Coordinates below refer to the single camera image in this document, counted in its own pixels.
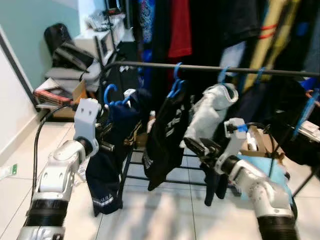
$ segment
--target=hanger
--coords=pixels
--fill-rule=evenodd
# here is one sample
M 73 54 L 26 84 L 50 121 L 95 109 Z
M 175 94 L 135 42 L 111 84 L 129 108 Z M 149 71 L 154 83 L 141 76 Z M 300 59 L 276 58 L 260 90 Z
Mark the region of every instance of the hanger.
M 185 82 L 184 80 L 181 80 L 178 77 L 178 71 L 179 71 L 181 64 L 182 64 L 182 62 L 179 62 L 174 68 L 173 78 L 175 79 L 175 81 L 172 85 L 171 91 L 169 92 L 167 98 L 174 98 L 177 94 L 179 94 L 181 92 L 181 89 L 182 89 L 183 84 Z
M 226 72 L 228 70 L 229 66 L 226 66 L 218 75 L 218 83 L 224 84 L 226 79 Z
M 117 88 L 117 86 L 115 85 L 115 84 L 109 84 L 107 87 L 106 87 L 106 89 L 104 90 L 104 94 L 103 94 L 103 100 L 104 100 L 104 104 L 106 104 L 106 105 L 108 105 L 108 106 L 113 106 L 113 105 L 125 105 L 125 104 L 127 104 L 127 102 L 129 101 L 129 99 L 130 99 L 130 95 L 129 96 L 127 96 L 124 100 L 122 100 L 122 101 L 116 101 L 116 102 L 114 102 L 114 101 L 111 101 L 111 102 L 109 102 L 108 101 L 108 94 L 109 94 L 109 91 L 110 91 L 110 89 L 113 89 L 114 91 L 118 91 L 118 88 Z
M 254 84 L 255 84 L 255 85 L 258 85 L 258 84 L 260 83 L 261 76 L 262 76 L 262 74 L 264 73 L 265 69 L 266 69 L 265 67 L 261 67 L 261 68 L 259 69 L 258 75 L 256 76 L 256 79 L 255 79 L 255 81 L 254 81 Z
M 320 96 L 320 90 L 319 90 L 319 88 L 315 88 L 312 97 L 309 98 L 308 101 L 306 101 L 306 104 L 304 106 L 303 111 L 301 112 L 298 123 L 296 124 L 296 126 L 293 130 L 292 140 L 294 140 L 297 137 L 297 135 L 299 133 L 299 129 L 301 128 L 302 124 L 304 123 L 305 120 L 308 119 L 308 117 L 310 116 L 310 114 L 314 110 L 315 103 L 316 103 L 317 99 L 319 98 L 319 96 Z

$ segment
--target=light blue cloth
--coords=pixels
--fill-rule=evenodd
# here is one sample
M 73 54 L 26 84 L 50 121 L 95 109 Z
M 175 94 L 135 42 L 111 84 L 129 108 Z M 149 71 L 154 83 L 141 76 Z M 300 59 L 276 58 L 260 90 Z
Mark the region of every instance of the light blue cloth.
M 238 155 L 237 157 L 253 164 L 258 169 L 263 171 L 266 175 L 269 175 L 271 158 L 259 157 L 259 156 L 246 156 L 246 155 Z M 293 203 L 292 202 L 292 193 L 287 185 L 285 171 L 279 166 L 276 159 L 273 162 L 270 179 L 272 182 L 277 183 L 284 188 L 284 190 L 289 195 L 289 202 L 290 202 L 290 204 L 292 204 Z M 248 196 L 245 193 L 241 194 L 241 199 L 249 200 Z
M 237 68 L 240 65 L 242 56 L 246 49 L 246 41 L 239 42 L 236 45 L 227 47 L 224 49 L 221 60 L 220 60 L 220 67 L 232 67 Z M 235 76 L 235 72 L 227 72 L 226 75 L 228 76 Z

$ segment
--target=red shirt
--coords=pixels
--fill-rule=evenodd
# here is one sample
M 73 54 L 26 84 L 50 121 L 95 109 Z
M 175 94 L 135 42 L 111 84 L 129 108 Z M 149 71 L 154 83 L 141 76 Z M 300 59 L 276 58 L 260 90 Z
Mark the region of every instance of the red shirt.
M 171 43 L 169 58 L 192 54 L 189 0 L 171 1 Z

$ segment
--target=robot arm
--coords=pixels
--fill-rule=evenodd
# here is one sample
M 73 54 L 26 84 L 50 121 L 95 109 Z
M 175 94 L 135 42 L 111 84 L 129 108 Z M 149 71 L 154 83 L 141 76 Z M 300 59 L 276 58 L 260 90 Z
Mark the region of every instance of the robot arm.
M 80 100 L 74 117 L 74 140 L 50 153 L 18 240 L 63 240 L 75 173 L 86 157 L 98 152 L 95 127 L 100 109 L 93 99 Z
M 236 157 L 246 139 L 244 120 L 231 118 L 224 126 L 230 142 L 222 154 L 219 146 L 208 139 L 200 139 L 205 147 L 191 138 L 184 138 L 184 142 L 200 161 L 218 174 L 227 174 L 228 179 L 249 196 L 263 240 L 298 240 L 286 191 L 271 182 L 260 169 Z

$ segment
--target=baseboard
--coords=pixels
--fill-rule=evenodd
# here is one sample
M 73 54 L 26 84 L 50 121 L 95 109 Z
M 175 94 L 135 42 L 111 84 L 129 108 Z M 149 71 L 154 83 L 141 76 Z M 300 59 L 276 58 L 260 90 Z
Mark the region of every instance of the baseboard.
M 39 125 L 45 113 L 45 111 L 40 111 L 35 114 L 34 117 L 25 124 L 20 132 L 18 132 L 17 135 L 0 152 L 0 167 L 8 160 L 8 158 L 10 158 L 27 136 Z

